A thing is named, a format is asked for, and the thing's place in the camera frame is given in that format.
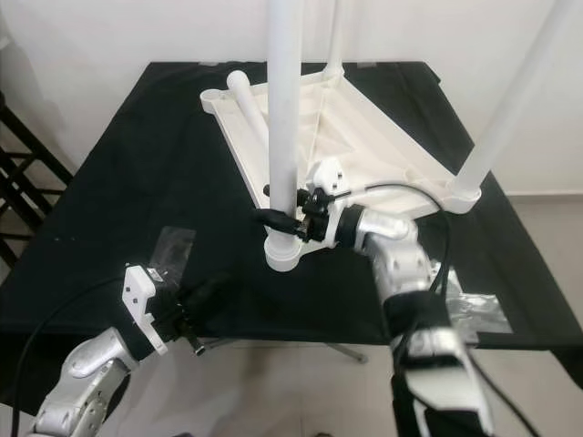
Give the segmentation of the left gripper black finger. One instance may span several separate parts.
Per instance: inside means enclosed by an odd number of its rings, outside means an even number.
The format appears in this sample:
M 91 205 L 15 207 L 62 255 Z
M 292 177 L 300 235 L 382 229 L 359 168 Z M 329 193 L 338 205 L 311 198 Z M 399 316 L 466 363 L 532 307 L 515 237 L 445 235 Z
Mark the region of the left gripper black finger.
M 215 300 L 218 292 L 230 284 L 229 273 L 218 273 L 201 279 L 199 283 L 184 288 L 184 302 Z
M 233 279 L 207 279 L 193 290 L 193 309 L 213 311 L 228 298 L 233 288 Z

